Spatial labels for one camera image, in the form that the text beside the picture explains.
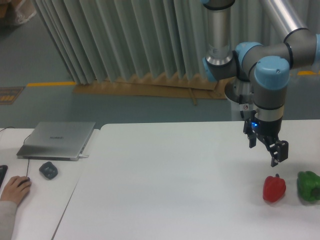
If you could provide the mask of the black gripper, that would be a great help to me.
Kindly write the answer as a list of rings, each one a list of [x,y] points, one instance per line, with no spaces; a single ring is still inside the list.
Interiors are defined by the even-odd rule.
[[[262,142],[271,153],[271,167],[289,157],[289,143],[279,140],[278,134],[281,130],[282,118],[274,121],[264,121],[256,117],[257,112],[251,111],[250,117],[244,121],[243,133],[249,140],[249,148],[257,144],[257,140]]]

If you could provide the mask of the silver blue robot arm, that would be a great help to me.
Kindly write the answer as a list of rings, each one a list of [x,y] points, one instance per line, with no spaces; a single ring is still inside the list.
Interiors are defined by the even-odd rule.
[[[288,0],[263,0],[261,6],[282,43],[264,46],[243,42],[230,48],[232,0],[204,0],[208,50],[203,58],[211,82],[233,78],[225,95],[238,105],[249,147],[257,142],[271,155],[271,166],[288,158],[289,144],[280,140],[290,70],[320,64],[320,36],[312,34]]]

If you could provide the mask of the grey sleeved forearm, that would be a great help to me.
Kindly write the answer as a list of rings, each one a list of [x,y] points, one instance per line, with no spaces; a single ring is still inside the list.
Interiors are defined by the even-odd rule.
[[[0,202],[0,239],[1,240],[11,240],[16,212],[17,212],[17,204],[12,201],[1,201]]]

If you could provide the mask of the person's bare hand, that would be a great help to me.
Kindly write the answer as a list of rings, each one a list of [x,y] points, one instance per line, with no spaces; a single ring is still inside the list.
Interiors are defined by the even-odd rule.
[[[25,182],[20,187],[17,186],[21,181],[27,178],[27,176],[11,177],[2,191],[0,201],[11,201],[16,203],[17,206],[19,206],[20,203],[24,200],[24,198],[29,194],[32,182]]]

